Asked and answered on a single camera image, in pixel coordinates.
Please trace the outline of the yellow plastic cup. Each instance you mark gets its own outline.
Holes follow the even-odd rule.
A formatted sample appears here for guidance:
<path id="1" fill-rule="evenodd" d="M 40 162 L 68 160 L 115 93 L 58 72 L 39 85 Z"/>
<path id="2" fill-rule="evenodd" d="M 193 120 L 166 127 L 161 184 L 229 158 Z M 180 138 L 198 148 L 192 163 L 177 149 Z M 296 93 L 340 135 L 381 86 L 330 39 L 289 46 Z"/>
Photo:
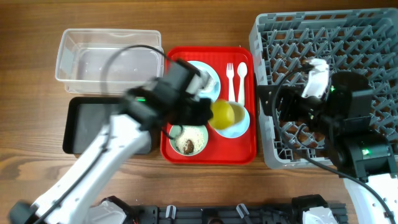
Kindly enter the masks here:
<path id="1" fill-rule="evenodd" d="M 245 109 L 234 101 L 216 100 L 211 104 L 213 117 L 209 125 L 213 129 L 223 130 L 241 122 L 245 117 Z"/>

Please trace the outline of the light blue bowl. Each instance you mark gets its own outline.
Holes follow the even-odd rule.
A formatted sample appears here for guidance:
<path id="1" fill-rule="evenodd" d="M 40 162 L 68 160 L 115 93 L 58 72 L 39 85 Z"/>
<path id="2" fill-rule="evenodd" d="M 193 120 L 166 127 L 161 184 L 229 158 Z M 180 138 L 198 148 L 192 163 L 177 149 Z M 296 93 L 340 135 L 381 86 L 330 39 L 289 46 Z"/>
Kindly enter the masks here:
<path id="1" fill-rule="evenodd" d="M 234 139 L 241 137 L 249 128 L 250 116 L 247 109 L 237 102 L 229 101 L 228 104 L 232 107 L 234 112 L 238 115 L 235 116 L 235 123 L 226 129 L 215 129 L 215 131 L 224 138 Z"/>

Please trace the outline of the white napkin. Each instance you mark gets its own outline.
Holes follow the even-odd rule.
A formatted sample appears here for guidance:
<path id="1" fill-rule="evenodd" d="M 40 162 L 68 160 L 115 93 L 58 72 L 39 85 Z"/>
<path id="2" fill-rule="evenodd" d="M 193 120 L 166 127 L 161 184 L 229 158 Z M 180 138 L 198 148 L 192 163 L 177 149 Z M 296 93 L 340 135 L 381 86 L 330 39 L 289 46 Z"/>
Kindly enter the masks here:
<path id="1" fill-rule="evenodd" d="M 202 91 L 203 92 L 211 92 L 213 91 L 215 85 L 216 85 L 216 80 L 211 76 L 210 73 L 204 72 L 204 74 L 208 75 L 207 82 L 205 86 L 203 87 Z"/>

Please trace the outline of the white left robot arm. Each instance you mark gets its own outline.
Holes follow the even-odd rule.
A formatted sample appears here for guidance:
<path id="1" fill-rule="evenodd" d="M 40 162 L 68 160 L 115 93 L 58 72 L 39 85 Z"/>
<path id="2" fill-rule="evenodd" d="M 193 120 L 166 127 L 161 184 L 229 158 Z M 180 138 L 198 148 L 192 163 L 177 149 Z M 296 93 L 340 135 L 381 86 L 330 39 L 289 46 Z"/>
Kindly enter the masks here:
<path id="1" fill-rule="evenodd" d="M 17 202 L 11 223 L 89 223 L 90 207 L 120 165 L 149 143 L 150 130 L 166 123 L 203 125 L 210 99 L 200 98 L 207 78 L 155 79 L 127 90 L 95 140 L 67 173 L 33 204 Z"/>

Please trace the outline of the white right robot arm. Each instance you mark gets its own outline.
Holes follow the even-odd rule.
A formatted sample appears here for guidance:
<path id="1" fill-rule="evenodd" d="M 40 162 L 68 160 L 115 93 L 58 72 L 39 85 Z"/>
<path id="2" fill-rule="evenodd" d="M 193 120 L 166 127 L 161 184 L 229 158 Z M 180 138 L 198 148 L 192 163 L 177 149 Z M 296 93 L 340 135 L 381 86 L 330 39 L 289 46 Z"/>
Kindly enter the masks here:
<path id="1" fill-rule="evenodd" d="M 299 121 L 324 136 L 333 168 L 301 156 L 344 180 L 360 223 L 397 223 L 397 164 L 389 141 L 371 128 L 373 91 L 368 79 L 337 72 L 327 87 L 325 99 L 304 96 L 303 88 L 282 83 L 259 86 L 257 92 L 284 145 L 295 149 L 281 121 Z"/>

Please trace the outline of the grey dishwasher rack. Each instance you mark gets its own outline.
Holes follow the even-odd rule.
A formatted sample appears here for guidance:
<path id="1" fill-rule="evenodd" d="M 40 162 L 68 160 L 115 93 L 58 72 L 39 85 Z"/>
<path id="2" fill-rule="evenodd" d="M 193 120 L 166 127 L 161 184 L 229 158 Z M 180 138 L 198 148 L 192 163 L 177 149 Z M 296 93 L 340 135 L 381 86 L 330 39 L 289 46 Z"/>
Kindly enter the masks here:
<path id="1" fill-rule="evenodd" d="M 275 85 L 309 58 L 356 72 L 373 89 L 371 127 L 397 146 L 397 9 L 265 13 L 249 34 L 257 86 Z"/>

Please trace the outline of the light blue plate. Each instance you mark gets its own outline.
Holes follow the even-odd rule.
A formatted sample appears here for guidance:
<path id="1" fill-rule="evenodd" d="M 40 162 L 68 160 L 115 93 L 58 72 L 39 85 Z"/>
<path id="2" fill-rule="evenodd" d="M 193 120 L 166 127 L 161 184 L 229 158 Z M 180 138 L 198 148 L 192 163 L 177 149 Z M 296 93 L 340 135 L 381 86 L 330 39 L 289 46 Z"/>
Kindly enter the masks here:
<path id="1" fill-rule="evenodd" d="M 209 98 L 211 101 L 216 101 L 221 92 L 221 82 L 218 74 L 216 71 L 209 66 L 208 64 L 196 60 L 189 61 L 190 64 L 195 66 L 197 69 L 201 70 L 202 72 L 208 72 L 211 76 L 216 80 L 216 85 L 211 92 L 203 92 L 202 90 L 199 92 L 198 96 L 200 98 Z"/>

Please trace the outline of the cream plastic spoon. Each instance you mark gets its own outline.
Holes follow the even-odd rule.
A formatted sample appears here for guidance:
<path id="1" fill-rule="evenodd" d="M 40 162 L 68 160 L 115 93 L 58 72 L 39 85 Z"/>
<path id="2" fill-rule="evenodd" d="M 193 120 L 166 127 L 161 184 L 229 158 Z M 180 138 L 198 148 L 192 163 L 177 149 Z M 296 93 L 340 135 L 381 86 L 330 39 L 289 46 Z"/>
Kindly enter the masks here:
<path id="1" fill-rule="evenodd" d="M 244 89 L 244 79 L 248 74 L 248 67 L 245 62 L 241 62 L 238 65 L 238 75 L 240 78 L 239 82 L 239 92 L 238 92 L 238 103 L 242 106 L 245 105 L 245 89 Z"/>

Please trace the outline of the red serving tray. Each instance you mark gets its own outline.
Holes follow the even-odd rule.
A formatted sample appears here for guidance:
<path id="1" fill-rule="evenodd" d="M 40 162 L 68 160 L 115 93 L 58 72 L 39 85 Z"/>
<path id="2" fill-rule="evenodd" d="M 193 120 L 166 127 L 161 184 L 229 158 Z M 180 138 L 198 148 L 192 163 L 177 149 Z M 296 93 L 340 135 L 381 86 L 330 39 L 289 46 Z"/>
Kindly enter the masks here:
<path id="1" fill-rule="evenodd" d="M 200 61 L 215 70 L 221 81 L 219 99 L 228 99 L 228 77 L 226 67 L 232 63 L 234 71 L 238 71 L 238 65 L 244 62 L 248 67 L 248 74 L 244 78 L 245 104 L 248 110 L 250 123 L 248 130 L 238 138 L 224 138 L 213 128 L 207 126 L 208 144 L 202 152 L 195 156 L 183 156 L 176 152 L 170 140 L 161 135 L 160 151 L 163 157 L 175 164 L 219 164 L 219 165 L 243 165 L 250 163 L 257 154 L 256 139 L 256 97 L 254 83 L 254 69 L 251 53 L 242 47 L 175 47 L 168 54 L 172 59 L 184 59 L 186 61 Z"/>

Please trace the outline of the pink plastic fork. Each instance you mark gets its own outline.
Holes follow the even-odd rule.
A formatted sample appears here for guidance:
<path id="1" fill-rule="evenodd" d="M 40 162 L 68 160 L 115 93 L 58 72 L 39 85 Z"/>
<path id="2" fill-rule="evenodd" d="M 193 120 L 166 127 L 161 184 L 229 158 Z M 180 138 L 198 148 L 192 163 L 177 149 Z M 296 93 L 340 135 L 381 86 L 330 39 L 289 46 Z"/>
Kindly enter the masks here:
<path id="1" fill-rule="evenodd" d="M 234 94 L 234 67 L 233 63 L 227 63 L 226 66 L 226 76 L 228 77 L 228 100 L 235 101 L 235 94 Z"/>

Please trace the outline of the black plastic tray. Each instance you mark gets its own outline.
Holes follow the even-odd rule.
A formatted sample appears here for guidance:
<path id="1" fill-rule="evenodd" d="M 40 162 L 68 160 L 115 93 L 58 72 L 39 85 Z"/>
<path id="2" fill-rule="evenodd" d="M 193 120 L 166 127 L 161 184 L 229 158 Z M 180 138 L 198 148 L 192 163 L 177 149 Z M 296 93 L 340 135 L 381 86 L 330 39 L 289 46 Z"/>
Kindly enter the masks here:
<path id="1" fill-rule="evenodd" d="M 118 111 L 118 97 L 78 96 L 70 100 L 62 149 L 80 155 L 96 139 L 109 113 Z"/>

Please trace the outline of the clear plastic bin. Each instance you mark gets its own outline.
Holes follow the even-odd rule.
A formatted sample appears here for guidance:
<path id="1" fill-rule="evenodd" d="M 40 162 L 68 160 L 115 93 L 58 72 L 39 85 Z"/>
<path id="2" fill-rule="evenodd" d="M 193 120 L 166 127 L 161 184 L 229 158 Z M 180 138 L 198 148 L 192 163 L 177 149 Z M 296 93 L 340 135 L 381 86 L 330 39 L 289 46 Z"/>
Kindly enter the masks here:
<path id="1" fill-rule="evenodd" d="M 102 78 L 108 59 L 130 45 L 149 45 L 163 51 L 157 30 L 67 29 L 57 54 L 55 78 L 69 93 L 121 95 L 129 88 L 163 76 L 163 56 L 139 47 L 121 53 L 109 67 L 108 75 Z"/>

